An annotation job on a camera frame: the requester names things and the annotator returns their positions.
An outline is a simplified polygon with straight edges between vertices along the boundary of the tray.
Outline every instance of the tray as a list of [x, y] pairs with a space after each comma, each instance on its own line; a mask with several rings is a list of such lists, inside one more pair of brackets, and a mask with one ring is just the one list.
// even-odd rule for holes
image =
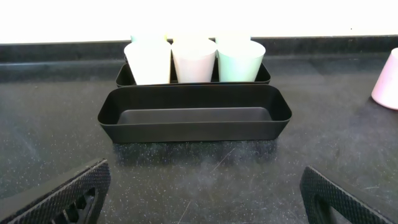
[[273, 86], [169, 85], [113, 90], [98, 121], [115, 143], [271, 140], [291, 116]]
[[[178, 83], [177, 73], [175, 72], [174, 61], [171, 61], [170, 65], [170, 84], [158, 84], [158, 85], [147, 85], [147, 86], [167, 86], [167, 85], [196, 85], [196, 84], [268, 84], [271, 80], [271, 76], [267, 71], [263, 63], [261, 63], [259, 72], [257, 74], [256, 80], [254, 82], [219, 82], [218, 78], [218, 63], [214, 63], [213, 75], [211, 76], [210, 83]], [[119, 75], [116, 78], [116, 84], [118, 87], [124, 86], [136, 86], [136, 81], [132, 76], [130, 66], [128, 63], [124, 64], [119, 71]]]

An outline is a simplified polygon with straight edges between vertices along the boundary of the empty black tray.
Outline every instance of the empty black tray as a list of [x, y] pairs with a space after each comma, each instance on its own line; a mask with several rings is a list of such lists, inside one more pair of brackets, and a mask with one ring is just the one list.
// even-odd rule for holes
[[[170, 65], [170, 84], [160, 84], [160, 85], [152, 85], [152, 86], [161, 86], [161, 85], [195, 85], [195, 84], [268, 84], [271, 80], [271, 76], [269, 75], [266, 67], [263, 63], [261, 63], [259, 72], [257, 74], [256, 80], [254, 82], [220, 82], [218, 76], [218, 63], [215, 61], [213, 74], [211, 76], [211, 82], [209, 83], [178, 83], [177, 73], [175, 72], [174, 61], [171, 61]], [[119, 71], [119, 75], [116, 78], [116, 84], [118, 87], [124, 86], [136, 86], [136, 81], [132, 76], [131, 69], [128, 63], [124, 64]]]
[[115, 143], [271, 140], [291, 116], [273, 86], [170, 85], [113, 90], [98, 121]]

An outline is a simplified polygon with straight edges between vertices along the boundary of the speckled countertop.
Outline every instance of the speckled countertop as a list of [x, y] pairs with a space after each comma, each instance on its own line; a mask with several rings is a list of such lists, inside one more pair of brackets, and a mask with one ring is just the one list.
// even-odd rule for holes
[[96, 118], [123, 61], [0, 65], [0, 198], [103, 157], [98, 223], [307, 223], [310, 164], [398, 207], [398, 112], [370, 99], [387, 56], [267, 58], [293, 111], [275, 141], [127, 145]]

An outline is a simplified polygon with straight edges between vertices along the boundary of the white background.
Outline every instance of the white background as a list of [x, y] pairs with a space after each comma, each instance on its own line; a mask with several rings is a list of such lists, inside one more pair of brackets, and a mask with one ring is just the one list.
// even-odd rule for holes
[[128, 40], [164, 31], [214, 37], [398, 34], [397, 1], [0, 0], [0, 44]]

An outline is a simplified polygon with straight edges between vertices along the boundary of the countertop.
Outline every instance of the countertop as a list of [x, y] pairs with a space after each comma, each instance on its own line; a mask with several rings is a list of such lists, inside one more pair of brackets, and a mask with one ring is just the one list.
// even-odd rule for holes
[[370, 98], [387, 57], [266, 57], [293, 112], [274, 141], [124, 145], [97, 121], [122, 60], [2, 64], [0, 198], [103, 157], [98, 223], [307, 223], [308, 165], [398, 207], [398, 112]]

